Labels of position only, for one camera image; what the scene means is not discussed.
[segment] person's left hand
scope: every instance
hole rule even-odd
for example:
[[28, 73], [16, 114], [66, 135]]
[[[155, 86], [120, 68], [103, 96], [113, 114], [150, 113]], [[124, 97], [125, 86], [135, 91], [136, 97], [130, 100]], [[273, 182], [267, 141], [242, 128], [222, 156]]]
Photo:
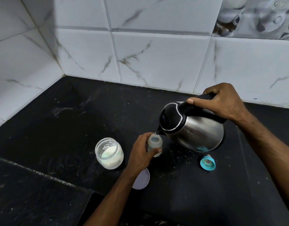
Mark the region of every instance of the person's left hand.
[[154, 133], [148, 132], [140, 135], [133, 145], [127, 170], [135, 176], [138, 176], [141, 171], [149, 166], [149, 163], [154, 155], [161, 152], [161, 149], [154, 148], [150, 152], [146, 151], [146, 140]]

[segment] forearm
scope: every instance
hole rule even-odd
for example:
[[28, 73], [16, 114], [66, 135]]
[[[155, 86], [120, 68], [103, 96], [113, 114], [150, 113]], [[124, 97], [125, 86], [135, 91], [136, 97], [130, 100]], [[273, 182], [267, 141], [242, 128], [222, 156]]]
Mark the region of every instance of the forearm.
[[234, 121], [260, 157], [284, 201], [289, 205], [289, 147], [265, 128], [253, 115]]
[[84, 224], [85, 226], [116, 226], [137, 175], [127, 169]]

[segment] black kettle handle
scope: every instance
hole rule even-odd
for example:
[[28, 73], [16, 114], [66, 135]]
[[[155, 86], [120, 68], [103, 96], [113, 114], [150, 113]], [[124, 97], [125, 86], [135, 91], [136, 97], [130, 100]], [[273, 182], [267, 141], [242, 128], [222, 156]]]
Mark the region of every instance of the black kettle handle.
[[[216, 94], [209, 93], [209, 94], [198, 95], [195, 98], [200, 98], [200, 99], [204, 99], [204, 100], [211, 100], [215, 96], [216, 96]], [[193, 110], [196, 113], [196, 116], [210, 118], [210, 119], [213, 119], [213, 120], [215, 120], [219, 123], [222, 123], [222, 124], [227, 120], [227, 119], [224, 119], [224, 118], [217, 116], [216, 114], [214, 114], [213, 112], [211, 112], [209, 110], [203, 110], [203, 108], [195, 106], [195, 105], [191, 105], [187, 102], [183, 102], [179, 106], [179, 111], [183, 114], [186, 114], [187, 112], [189, 112], [191, 110]]]

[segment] purple lid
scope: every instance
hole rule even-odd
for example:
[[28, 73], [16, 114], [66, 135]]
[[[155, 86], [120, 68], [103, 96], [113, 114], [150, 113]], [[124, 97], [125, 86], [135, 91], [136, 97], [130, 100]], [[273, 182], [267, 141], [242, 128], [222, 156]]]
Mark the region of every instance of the purple lid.
[[149, 181], [150, 181], [150, 172], [148, 171], [148, 169], [144, 169], [137, 176], [133, 184], [133, 188], [136, 190], [142, 190], [149, 184]]

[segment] person's right arm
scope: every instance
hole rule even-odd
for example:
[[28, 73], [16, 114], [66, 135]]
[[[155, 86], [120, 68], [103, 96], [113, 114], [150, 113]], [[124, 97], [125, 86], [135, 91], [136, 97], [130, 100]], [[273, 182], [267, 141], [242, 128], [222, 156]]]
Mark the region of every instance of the person's right arm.
[[289, 207], [289, 147], [249, 113], [231, 84], [220, 83], [207, 88], [205, 93], [216, 96], [212, 100], [189, 98], [187, 102], [233, 121], [242, 130]]

